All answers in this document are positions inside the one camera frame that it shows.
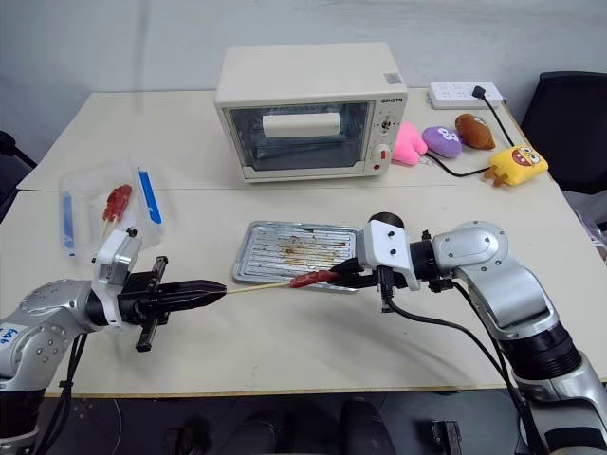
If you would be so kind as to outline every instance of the toaster oven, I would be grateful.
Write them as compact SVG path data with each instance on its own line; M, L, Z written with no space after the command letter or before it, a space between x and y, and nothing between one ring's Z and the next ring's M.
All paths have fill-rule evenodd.
M386 173L406 100L383 43L232 47L215 92L248 182Z

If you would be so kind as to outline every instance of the clear plastic box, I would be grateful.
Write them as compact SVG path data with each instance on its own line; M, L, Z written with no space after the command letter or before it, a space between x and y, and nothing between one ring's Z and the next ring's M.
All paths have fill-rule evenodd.
M114 188L130 185L129 203L114 228L135 228L142 248L162 238L162 217L149 174L128 159L66 173L59 181L60 242L69 256L91 259L111 231L102 219Z

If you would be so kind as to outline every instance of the white table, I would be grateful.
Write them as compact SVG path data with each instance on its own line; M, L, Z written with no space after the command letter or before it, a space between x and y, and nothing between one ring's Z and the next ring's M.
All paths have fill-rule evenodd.
M426 89L411 89L404 118L421 132L434 125L454 127L457 116L472 112L493 132L495 150L508 147L488 110L433 110ZM21 190L56 191L61 175L94 166L115 156L129 155L147 169L157 188L245 189L353 188L419 185L480 184L481 176L458 179L428 158L414 167L392 166L387 175L304 182L248 184L243 181L236 153L230 148L212 104L213 92L93 93L67 126L43 162L19 185ZM515 143L524 143L516 123L504 107L497 109ZM468 147L456 160L447 160L457 172L486 167L491 152ZM545 174L540 181L549 181Z
M485 192L424 187L333 189L330 194L325 189L160 191L166 236L143 251L136 270L149 269L156 255L167 254L165 282L209 279L236 286L231 265L255 219L362 226L369 214L387 209L400 213L416 235L424 228L438 233L483 218L507 231L516 255L537 274L579 348L607 377L607 272L554 188L539 187L534 197L489 186ZM32 216L45 222L31 223ZM90 264L76 266L61 251L52 228L58 223L56 193L19 194L0 226L0 316L44 282L90 278ZM395 301L462 323L488 343L454 291L402 290ZM148 354L135 351L137 332L92 335L74 391L185 396L500 386L492 367L463 335L382 315L379 308L375 289L356 295L273 289L226 297L207 308L172 314ZM64 375L59 370L49 391L57 390Z
M460 111L433 111L425 90L411 91L406 117L418 128L452 124ZM500 108L515 141L516 125ZM498 147L506 146L489 111ZM159 191L165 237L139 256L136 270L166 254L165 282L208 279L229 287L231 266L253 220L362 227L389 210L413 236L484 219L504 228L561 313L578 347L607 378L607 271L548 174L521 187L495 189L482 177L458 179L435 166L394 166L381 178L248 185L242 182L212 107L212 92L93 94L0 225L0 316L33 288L59 278L90 279L92 265L61 251L59 176L109 157L131 155ZM488 152L468 151L458 171L482 167ZM396 294L411 311L450 319L487 336L454 291ZM193 396L296 391L446 390L500 387L496 372L463 335L382 315L375 289L355 295L273 289L226 297L171 315L154 349L134 349L138 333L89 338L75 393ZM65 362L48 389L57 391Z

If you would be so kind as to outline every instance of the electrical outlet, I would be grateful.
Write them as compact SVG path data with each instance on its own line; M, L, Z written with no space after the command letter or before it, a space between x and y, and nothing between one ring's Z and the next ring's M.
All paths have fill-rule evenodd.
M428 90L434 109L488 109L483 100L472 96L475 85L486 90L485 97L493 107L504 98L493 82L432 82Z

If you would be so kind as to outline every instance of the wooden skewer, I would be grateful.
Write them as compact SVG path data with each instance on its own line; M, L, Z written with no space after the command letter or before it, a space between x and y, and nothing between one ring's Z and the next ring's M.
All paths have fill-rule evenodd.
M105 230L107 229L107 220L103 221L103 227L101 228L101 238L105 237Z
M240 289L231 289L226 294L238 294L239 292L260 291L262 289L271 289L272 287L289 286L288 282L273 282L272 284L260 284L259 286L241 287Z

